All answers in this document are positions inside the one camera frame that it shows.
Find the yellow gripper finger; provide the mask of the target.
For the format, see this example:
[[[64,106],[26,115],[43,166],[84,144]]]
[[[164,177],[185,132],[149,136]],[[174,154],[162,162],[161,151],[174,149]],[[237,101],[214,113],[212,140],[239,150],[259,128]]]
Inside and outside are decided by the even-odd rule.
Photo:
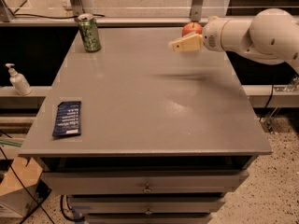
[[[174,52],[200,50],[203,46],[203,37],[196,32],[189,33],[169,43],[169,48]]]

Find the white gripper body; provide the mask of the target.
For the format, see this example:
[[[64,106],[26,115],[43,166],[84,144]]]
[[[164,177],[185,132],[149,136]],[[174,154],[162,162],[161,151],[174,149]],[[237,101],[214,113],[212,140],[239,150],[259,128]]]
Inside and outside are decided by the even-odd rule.
[[[204,45],[208,50],[217,52],[227,51],[227,48],[223,43],[222,35],[224,28],[229,21],[229,18],[220,18],[217,16],[208,18],[208,22],[204,26],[202,33]]]

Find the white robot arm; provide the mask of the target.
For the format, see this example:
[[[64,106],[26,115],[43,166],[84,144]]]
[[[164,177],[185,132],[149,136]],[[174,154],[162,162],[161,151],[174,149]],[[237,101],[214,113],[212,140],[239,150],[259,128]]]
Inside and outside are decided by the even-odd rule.
[[[231,51],[257,63],[287,63],[299,73],[299,24],[287,11],[266,9],[252,18],[208,19],[202,33],[191,32],[169,43],[174,52]]]

